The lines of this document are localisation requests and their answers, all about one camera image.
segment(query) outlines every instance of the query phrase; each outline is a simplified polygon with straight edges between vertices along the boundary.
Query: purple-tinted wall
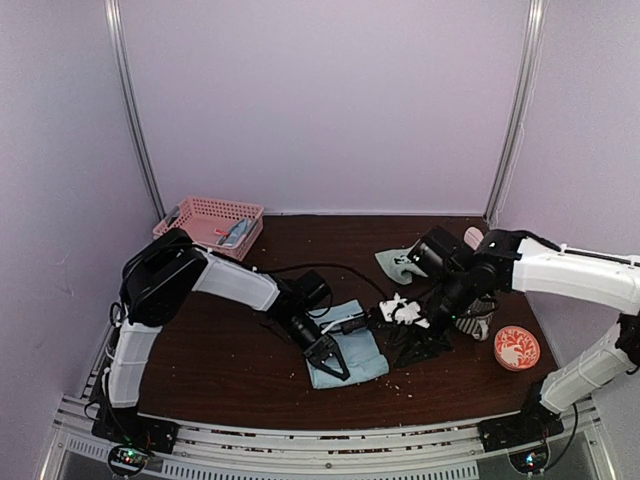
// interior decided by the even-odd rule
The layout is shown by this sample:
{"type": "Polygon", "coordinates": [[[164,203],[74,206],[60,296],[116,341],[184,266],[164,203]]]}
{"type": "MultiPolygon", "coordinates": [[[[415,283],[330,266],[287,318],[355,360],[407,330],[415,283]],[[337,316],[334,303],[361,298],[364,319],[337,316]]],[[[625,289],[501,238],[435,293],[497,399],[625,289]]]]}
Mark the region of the purple-tinted wall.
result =
{"type": "MultiPolygon", "coordinates": [[[[640,253],[640,4],[550,2],[524,140],[499,225],[557,242],[640,253]]],[[[561,363],[617,313],[550,295],[532,305],[561,363]]],[[[623,478],[638,478],[640,377],[595,398],[623,478]]]]}
{"type": "Polygon", "coordinates": [[[0,162],[0,477],[23,480],[153,224],[103,2],[1,2],[0,162]]]}
{"type": "Polygon", "coordinates": [[[123,2],[167,208],[484,211],[526,0],[123,2]]]}

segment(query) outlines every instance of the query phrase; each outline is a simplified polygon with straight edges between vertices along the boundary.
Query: plastic basket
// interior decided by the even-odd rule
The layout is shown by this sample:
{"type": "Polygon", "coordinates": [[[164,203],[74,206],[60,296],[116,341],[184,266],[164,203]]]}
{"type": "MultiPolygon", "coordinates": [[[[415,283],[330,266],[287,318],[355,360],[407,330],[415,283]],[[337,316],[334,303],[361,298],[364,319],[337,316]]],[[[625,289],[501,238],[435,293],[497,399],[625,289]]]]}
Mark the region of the plastic basket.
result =
{"type": "Polygon", "coordinates": [[[153,235],[158,238],[172,228],[181,228],[194,242],[242,260],[262,231],[263,214],[264,207],[260,205],[187,197],[155,226],[153,235]],[[251,224],[238,242],[233,247],[218,245],[222,235],[216,231],[228,231],[243,218],[250,220],[251,224]]]}

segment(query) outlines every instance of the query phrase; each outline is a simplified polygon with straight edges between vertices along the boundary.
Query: blue cloth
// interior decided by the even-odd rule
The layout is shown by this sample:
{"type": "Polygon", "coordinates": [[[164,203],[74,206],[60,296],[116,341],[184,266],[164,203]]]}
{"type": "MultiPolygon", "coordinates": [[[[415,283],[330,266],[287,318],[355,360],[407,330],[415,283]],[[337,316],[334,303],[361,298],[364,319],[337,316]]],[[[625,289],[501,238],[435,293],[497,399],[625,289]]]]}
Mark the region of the blue cloth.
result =
{"type": "MultiPolygon", "coordinates": [[[[324,309],[321,309],[311,313],[317,315],[323,311],[324,309]]],[[[313,318],[312,320],[317,324],[321,324],[340,320],[351,315],[357,315],[361,312],[362,307],[358,301],[352,300],[343,305],[331,307],[329,313],[320,318],[313,318]]],[[[309,362],[307,362],[313,388],[344,387],[355,383],[368,382],[369,380],[389,373],[389,362],[387,362],[384,355],[380,354],[378,345],[369,329],[355,331],[349,335],[337,333],[331,334],[331,336],[340,347],[351,376],[347,380],[342,381],[339,378],[312,367],[309,362]]],[[[340,370],[338,361],[335,358],[328,359],[326,364],[331,368],[340,370]]]]}

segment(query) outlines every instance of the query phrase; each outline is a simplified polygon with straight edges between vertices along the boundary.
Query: patterned bowl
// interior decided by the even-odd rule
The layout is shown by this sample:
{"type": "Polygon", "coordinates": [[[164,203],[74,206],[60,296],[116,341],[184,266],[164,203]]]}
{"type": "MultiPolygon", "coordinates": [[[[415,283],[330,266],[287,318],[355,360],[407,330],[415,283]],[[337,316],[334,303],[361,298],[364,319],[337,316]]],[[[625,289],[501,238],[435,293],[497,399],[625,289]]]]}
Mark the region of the patterned bowl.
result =
{"type": "Polygon", "coordinates": [[[519,372],[540,359],[540,345],[533,334],[521,327],[504,327],[493,341],[496,360],[507,370],[519,372]]]}

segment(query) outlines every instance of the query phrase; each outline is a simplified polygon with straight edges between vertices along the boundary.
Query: folded cloth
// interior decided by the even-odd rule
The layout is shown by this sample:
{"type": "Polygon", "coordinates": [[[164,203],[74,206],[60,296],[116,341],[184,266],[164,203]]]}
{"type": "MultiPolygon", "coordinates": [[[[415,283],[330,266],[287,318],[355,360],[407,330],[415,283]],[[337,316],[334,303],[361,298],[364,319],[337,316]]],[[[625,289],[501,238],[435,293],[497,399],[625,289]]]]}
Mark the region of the folded cloth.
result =
{"type": "MultiPolygon", "coordinates": [[[[325,309],[320,309],[314,310],[311,313],[318,315],[324,311],[325,309]]],[[[313,318],[312,320],[318,325],[327,324],[360,313],[362,313],[362,307],[357,300],[352,300],[343,305],[331,307],[326,315],[320,318],[313,318]]],[[[380,353],[380,350],[378,350],[378,345],[369,329],[355,331],[349,335],[342,335],[341,333],[331,335],[340,347],[340,351],[342,352],[351,376],[343,381],[318,370],[307,362],[313,388],[345,387],[355,383],[368,382],[369,380],[389,373],[389,362],[387,362],[387,359],[380,353]]],[[[335,358],[329,358],[326,364],[333,369],[340,370],[338,361],[335,358]]]]}
{"type": "Polygon", "coordinates": [[[376,253],[376,260],[384,273],[400,285],[409,285],[413,280],[412,274],[421,277],[427,276],[407,257],[411,248],[413,247],[376,253]]]}

